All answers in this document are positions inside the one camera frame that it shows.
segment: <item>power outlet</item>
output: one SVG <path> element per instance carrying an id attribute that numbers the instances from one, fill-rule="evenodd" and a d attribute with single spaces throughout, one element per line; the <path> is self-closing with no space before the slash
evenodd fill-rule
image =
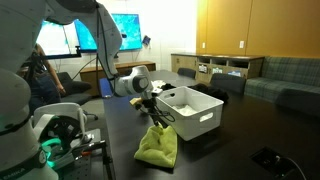
<path id="1" fill-rule="evenodd" d="M 240 41 L 239 48 L 244 48 L 244 41 Z"/>
<path id="2" fill-rule="evenodd" d="M 290 161 L 286 159 L 279 160 L 277 157 L 282 156 L 270 148 L 264 147 L 253 154 L 251 159 L 269 171 L 275 178 L 283 178 L 296 168 Z"/>

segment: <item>wall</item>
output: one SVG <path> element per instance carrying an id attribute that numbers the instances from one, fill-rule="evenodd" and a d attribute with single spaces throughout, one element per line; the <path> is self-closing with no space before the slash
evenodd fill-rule
<path id="1" fill-rule="evenodd" d="M 319 6 L 317 0 L 199 0 L 197 52 L 320 57 Z"/>
<path id="2" fill-rule="evenodd" d="M 98 0 L 109 13 L 139 14 L 142 37 L 151 38 L 150 46 L 140 51 L 119 53 L 115 63 L 153 61 L 157 69 L 171 70 L 171 53 L 195 52 L 196 0 Z M 95 58 L 95 54 L 83 54 L 82 58 L 50 61 L 58 71 L 68 71 L 75 76 Z M 87 67 L 95 66 L 95 61 Z"/>

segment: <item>wooden cabinet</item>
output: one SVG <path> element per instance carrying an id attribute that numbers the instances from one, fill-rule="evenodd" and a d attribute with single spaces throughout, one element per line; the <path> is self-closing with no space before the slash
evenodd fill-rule
<path id="1" fill-rule="evenodd" d="M 133 67 L 140 66 L 140 65 L 145 65 L 149 71 L 156 70 L 156 64 L 150 61 L 139 61 L 139 62 L 115 64 L 116 69 L 121 75 L 126 74 L 127 71 L 132 69 Z M 82 81 L 86 81 L 91 84 L 92 88 L 87 91 L 89 94 L 91 94 L 91 96 L 100 96 L 98 81 L 99 79 L 106 77 L 104 71 L 102 70 L 102 67 L 98 68 L 98 72 L 96 71 L 96 67 L 84 68 L 80 71 L 80 77 Z"/>
<path id="2" fill-rule="evenodd" d="M 180 67 L 196 70 L 197 57 L 184 55 L 171 55 L 171 71 L 178 72 Z"/>
<path id="3" fill-rule="evenodd" d="M 196 80 L 200 83 L 210 83 L 212 74 L 228 73 L 246 79 L 258 77 L 262 67 L 263 56 L 234 56 L 234 55 L 203 55 L 203 54 L 172 54 L 172 71 L 177 67 L 196 70 Z"/>

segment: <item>person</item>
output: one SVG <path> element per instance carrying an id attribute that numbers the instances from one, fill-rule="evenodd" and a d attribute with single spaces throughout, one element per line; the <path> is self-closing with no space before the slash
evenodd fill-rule
<path id="1" fill-rule="evenodd" d="M 42 47 L 36 43 L 32 55 L 22 65 L 19 72 L 31 89 L 30 115 L 33 115 L 34 111 L 41 106 L 60 103 L 60 93 L 66 93 L 55 69 L 45 57 Z"/>

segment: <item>television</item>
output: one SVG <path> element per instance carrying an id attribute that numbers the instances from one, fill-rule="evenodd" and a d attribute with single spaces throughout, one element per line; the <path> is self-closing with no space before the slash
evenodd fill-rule
<path id="1" fill-rule="evenodd" d="M 111 14 L 122 39 L 120 51 L 138 50 L 142 48 L 140 21 L 138 14 Z M 81 52 L 96 52 L 96 43 L 88 28 L 79 20 L 75 20 L 75 28 Z"/>
<path id="2" fill-rule="evenodd" d="M 78 19 L 74 21 L 74 25 L 79 40 L 80 51 L 96 52 L 97 45 L 89 29 Z"/>
<path id="3" fill-rule="evenodd" d="M 74 23 L 60 25 L 43 21 L 36 42 L 40 44 L 48 59 L 81 56 Z"/>
<path id="4" fill-rule="evenodd" d="M 138 14 L 111 14 L 121 34 L 127 37 L 122 39 L 120 51 L 138 50 L 142 48 L 140 21 Z"/>

